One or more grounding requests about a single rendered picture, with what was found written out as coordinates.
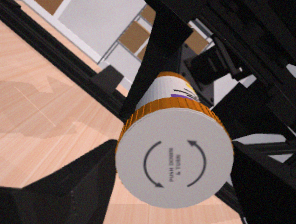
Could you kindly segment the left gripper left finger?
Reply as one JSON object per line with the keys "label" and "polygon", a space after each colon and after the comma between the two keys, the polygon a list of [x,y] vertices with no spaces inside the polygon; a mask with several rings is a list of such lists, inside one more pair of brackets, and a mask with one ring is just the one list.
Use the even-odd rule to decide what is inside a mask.
{"label": "left gripper left finger", "polygon": [[0,186],[0,224],[103,224],[117,143],[109,139],[22,188]]}

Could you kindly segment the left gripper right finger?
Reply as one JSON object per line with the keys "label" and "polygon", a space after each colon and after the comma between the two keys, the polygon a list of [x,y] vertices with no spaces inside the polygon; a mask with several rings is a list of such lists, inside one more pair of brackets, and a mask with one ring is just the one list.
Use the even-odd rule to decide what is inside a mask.
{"label": "left gripper right finger", "polygon": [[247,224],[296,224],[296,169],[232,141],[232,185]]}

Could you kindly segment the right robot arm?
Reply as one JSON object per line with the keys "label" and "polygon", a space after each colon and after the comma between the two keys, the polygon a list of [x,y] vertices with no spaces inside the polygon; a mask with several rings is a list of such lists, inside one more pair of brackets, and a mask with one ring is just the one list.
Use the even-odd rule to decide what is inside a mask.
{"label": "right robot arm", "polygon": [[[268,0],[268,4],[296,39],[296,0]],[[229,73],[231,78],[237,82],[252,75],[213,34],[210,38],[214,46],[200,55],[184,60],[184,64],[201,92]],[[241,72],[243,70],[244,72]],[[240,73],[236,74],[238,72]]]}

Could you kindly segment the grey pill bottle cap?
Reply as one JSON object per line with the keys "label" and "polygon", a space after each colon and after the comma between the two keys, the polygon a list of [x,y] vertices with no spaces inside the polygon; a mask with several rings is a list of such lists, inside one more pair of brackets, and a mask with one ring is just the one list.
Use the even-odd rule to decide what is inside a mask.
{"label": "grey pill bottle cap", "polygon": [[232,140],[214,112],[195,100],[157,99],[126,121],[116,150],[116,172],[134,197],[165,209],[212,197],[227,181]]}

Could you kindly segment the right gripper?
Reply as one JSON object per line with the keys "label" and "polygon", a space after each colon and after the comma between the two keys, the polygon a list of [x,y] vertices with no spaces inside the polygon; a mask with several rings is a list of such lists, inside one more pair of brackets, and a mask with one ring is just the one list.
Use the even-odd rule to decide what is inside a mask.
{"label": "right gripper", "polygon": [[286,68],[288,64],[296,66],[296,39],[268,0],[144,1],[156,9],[156,15],[120,117],[138,104],[172,55],[194,32],[187,24],[198,19],[256,77],[248,88],[237,83],[212,109],[231,139],[252,134],[296,139],[296,78]]}

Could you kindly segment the orange pill bottle with white label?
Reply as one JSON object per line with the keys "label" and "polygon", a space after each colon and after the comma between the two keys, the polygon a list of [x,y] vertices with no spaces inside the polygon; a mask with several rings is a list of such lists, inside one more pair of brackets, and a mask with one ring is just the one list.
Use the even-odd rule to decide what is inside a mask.
{"label": "orange pill bottle with white label", "polygon": [[149,102],[170,97],[189,98],[201,103],[189,82],[184,77],[173,72],[160,72],[136,105],[135,111]]}

